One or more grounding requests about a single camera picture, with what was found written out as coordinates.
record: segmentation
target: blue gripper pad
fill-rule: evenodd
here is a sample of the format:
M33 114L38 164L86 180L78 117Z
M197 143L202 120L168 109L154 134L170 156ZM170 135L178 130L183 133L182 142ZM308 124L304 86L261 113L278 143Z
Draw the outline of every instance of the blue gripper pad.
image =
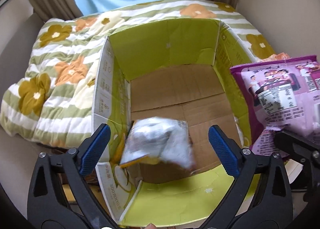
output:
M209 128L209 142L229 176L237 178L240 174L240 147L233 139L229 139L218 125Z
M95 133L84 140L79 147L78 157L81 158L79 173L81 176L90 175L98 163L104 149L110 140L111 130L106 124L102 124ZM85 152L81 152L82 148L87 148Z

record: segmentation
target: white snack bag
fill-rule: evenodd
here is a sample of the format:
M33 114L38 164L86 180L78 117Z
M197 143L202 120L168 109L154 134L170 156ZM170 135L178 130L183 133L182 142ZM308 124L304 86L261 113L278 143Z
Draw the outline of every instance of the white snack bag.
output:
M185 121L152 117L134 122L120 166L127 167L137 162L157 164L159 161L192 169L194 160Z

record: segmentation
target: quilted blanket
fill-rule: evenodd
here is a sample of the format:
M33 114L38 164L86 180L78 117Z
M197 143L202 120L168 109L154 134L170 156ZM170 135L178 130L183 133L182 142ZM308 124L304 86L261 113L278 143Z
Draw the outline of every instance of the quilted blanket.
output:
M252 60L274 53L242 15L224 3L162 0L79 19L50 19L33 46L25 77L5 92L0 123L13 136L52 147L78 147L92 130L92 101L99 58L108 35L174 18L214 18L240 37Z

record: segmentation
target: metal screw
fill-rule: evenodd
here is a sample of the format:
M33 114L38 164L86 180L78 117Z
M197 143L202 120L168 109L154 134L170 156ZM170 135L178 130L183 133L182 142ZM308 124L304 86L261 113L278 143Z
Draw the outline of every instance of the metal screw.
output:
M75 147L72 147L72 148L70 148L70 149L68 150L68 153L69 153L70 155L75 154L76 152L77 152L77 149L76 149Z
M273 152L272 155L274 158L281 158L281 156L278 152Z
M320 158L320 153L315 150L314 152L312 152L312 156L313 156L314 158Z
M45 157L46 155L47 155L47 153L41 152L41 153L39 154L39 157L40 157L40 158L43 158L43 157Z
M250 155L250 154L251 154L251 150L248 149L248 148L244 148L244 149L242 150L242 153L245 154L245 155Z

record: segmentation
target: beige sofa armrest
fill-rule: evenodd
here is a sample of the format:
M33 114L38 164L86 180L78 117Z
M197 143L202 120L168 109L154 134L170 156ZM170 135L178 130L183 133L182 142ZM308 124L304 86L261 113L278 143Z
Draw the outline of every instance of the beige sofa armrest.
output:
M16 31L0 55L0 98L17 83L28 68L32 46L44 22L32 14Z
M33 43L44 22L37 14L24 22L0 55L0 98L24 77ZM27 217L30 179L38 154L44 151L20 136L10 137L0 127L0 183L16 208Z

